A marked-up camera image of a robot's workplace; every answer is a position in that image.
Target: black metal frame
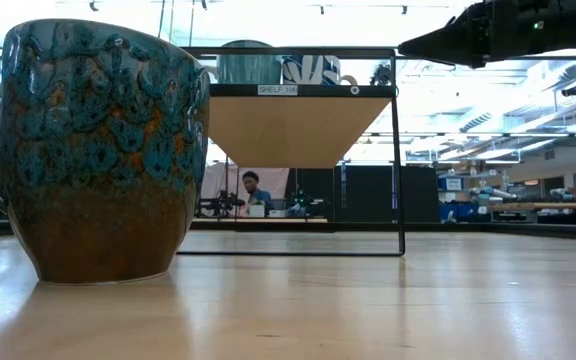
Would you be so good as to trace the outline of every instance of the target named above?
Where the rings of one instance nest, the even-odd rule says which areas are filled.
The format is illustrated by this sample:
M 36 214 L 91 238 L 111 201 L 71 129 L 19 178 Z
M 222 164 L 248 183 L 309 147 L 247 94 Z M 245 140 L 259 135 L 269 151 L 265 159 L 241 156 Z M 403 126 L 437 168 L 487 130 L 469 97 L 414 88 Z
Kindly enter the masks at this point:
M 404 222 L 401 159 L 399 144 L 399 116 L 396 92 L 396 49 L 383 47 L 276 47 L 276 48 L 232 48 L 232 47 L 186 47 L 185 51 L 197 59 L 214 59 L 218 55 L 333 55 L 339 59 L 390 60 L 390 86 L 320 86 L 297 85 L 297 97 L 380 97 L 391 100 L 392 140 L 395 161 L 392 163 L 396 209 L 393 222 L 397 224 L 398 252 L 293 252 L 293 251 L 185 251 L 179 255 L 243 255 L 243 256 L 352 256 L 352 257 L 401 257 L 406 253 L 406 225 Z M 211 96 L 258 96 L 258 85 L 211 84 Z

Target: blue glazed mug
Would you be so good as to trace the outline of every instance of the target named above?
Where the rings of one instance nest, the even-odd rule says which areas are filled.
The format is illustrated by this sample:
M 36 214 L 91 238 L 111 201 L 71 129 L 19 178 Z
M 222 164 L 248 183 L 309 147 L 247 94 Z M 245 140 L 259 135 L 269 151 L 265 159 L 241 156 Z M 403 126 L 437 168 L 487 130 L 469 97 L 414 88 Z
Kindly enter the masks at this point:
M 38 20 L 8 32 L 1 68 L 0 207 L 39 278 L 165 273 L 204 173 L 201 64 L 130 29 Z
M 237 40 L 222 47 L 272 47 L 255 40 Z M 220 84 L 281 83 L 281 57 L 277 55 L 220 55 L 217 66 L 206 66 Z
M 342 81 L 357 85 L 350 75 L 341 75 L 339 58 L 331 55 L 291 55 L 283 62 L 284 84 L 340 85 Z

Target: blue and white mug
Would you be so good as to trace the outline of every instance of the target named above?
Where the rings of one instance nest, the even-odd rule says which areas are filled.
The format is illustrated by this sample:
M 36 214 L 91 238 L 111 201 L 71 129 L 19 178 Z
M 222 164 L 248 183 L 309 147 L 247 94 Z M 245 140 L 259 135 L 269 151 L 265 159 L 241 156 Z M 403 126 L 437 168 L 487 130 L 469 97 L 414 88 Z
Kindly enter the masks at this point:
M 350 75 L 341 75 L 339 58 L 332 55 L 291 55 L 283 62 L 284 84 L 340 85 L 346 80 L 357 85 Z

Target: shelf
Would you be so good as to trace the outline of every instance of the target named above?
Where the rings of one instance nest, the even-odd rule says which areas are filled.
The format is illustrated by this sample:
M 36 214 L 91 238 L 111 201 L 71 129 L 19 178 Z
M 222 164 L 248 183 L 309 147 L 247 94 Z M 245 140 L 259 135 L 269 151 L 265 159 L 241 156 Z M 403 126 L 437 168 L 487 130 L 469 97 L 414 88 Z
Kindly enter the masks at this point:
M 211 85 L 209 136 L 241 167 L 333 168 L 391 102 L 393 91 Z

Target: ceiling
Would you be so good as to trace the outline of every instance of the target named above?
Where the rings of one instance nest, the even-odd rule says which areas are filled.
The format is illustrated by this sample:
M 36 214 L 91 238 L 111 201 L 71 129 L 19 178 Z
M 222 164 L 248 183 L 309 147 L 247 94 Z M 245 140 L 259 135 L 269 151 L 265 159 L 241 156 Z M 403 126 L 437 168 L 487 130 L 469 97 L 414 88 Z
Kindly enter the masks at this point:
M 12 26 L 46 17 L 96 20 L 153 35 L 161 33 L 162 38 L 179 46 L 221 46 L 232 40 L 255 39 L 274 46 L 395 47 L 404 40 L 443 26 L 451 16 L 473 2 L 207 0 L 204 9 L 200 0 L 194 6 L 192 0 L 165 3 L 105 0 L 95 1 L 92 7 L 90 0 L 0 0 L 0 47 L 6 31 Z M 564 98 L 559 90 L 576 84 L 576 60 L 573 60 L 576 50 L 551 55 L 563 57 L 561 60 L 504 61 L 478 70 L 423 60 L 398 61 L 400 131 L 415 133 L 402 135 L 403 154 L 410 159 L 420 158 L 422 154 L 428 154 L 431 160 L 453 154 L 469 158 L 491 149 L 514 147 L 518 150 L 520 146 L 525 148 L 544 140 L 508 139 L 501 135 L 504 132 L 543 133 L 572 129 L 569 127 L 576 124 L 576 97 Z M 341 72 L 368 85 L 378 65 L 379 61 L 342 60 Z M 392 132 L 390 114 L 389 108 L 384 109 L 366 130 L 367 133 L 383 133 L 382 136 L 358 139 L 346 158 L 392 159 L 392 140 L 387 134 Z M 480 132 L 487 134 L 472 135 Z M 223 157 L 212 144 L 209 158 Z

